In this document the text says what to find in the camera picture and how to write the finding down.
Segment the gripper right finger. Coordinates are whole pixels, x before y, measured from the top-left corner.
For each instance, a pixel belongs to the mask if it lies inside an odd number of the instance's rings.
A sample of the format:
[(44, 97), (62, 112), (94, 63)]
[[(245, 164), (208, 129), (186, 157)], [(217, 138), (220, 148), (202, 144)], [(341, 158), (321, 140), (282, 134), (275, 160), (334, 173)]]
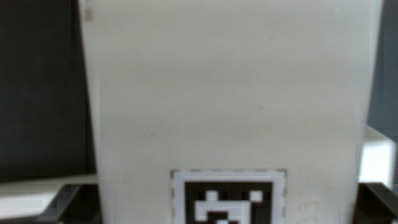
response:
[(398, 195), (382, 183), (361, 183), (353, 224), (393, 224), (398, 220)]

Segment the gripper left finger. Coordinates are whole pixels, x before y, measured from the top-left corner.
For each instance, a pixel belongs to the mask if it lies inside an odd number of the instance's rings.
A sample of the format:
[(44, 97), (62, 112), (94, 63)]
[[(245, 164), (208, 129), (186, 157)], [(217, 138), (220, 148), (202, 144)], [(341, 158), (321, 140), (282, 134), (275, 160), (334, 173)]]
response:
[(35, 219), (39, 224), (99, 224), (96, 184), (66, 184)]

